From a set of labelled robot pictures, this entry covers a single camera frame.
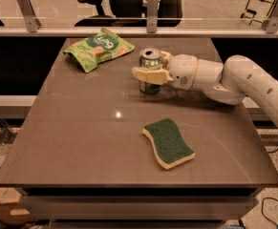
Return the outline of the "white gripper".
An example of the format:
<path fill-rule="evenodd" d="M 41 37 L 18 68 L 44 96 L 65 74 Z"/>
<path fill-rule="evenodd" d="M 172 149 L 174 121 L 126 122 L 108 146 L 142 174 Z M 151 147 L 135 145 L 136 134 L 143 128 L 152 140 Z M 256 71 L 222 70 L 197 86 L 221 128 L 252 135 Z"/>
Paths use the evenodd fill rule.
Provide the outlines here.
<path fill-rule="evenodd" d="M 168 82 L 181 90 L 189 90 L 194 81 L 194 74 L 198 68 L 198 59 L 193 55 L 178 54 L 172 57 L 170 52 L 161 51 L 163 63 L 151 68 L 134 67 L 134 78 L 156 85 Z"/>

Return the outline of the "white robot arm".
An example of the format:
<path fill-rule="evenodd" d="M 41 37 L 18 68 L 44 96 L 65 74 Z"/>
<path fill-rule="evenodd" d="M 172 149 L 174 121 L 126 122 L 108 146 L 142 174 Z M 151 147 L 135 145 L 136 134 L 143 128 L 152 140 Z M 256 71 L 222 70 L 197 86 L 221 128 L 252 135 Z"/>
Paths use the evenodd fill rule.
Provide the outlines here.
<path fill-rule="evenodd" d="M 278 81 L 245 56 L 232 55 L 221 63 L 187 54 L 168 55 L 165 63 L 135 67 L 132 74 L 146 83 L 200 91 L 229 105 L 238 105 L 249 97 L 278 128 Z"/>

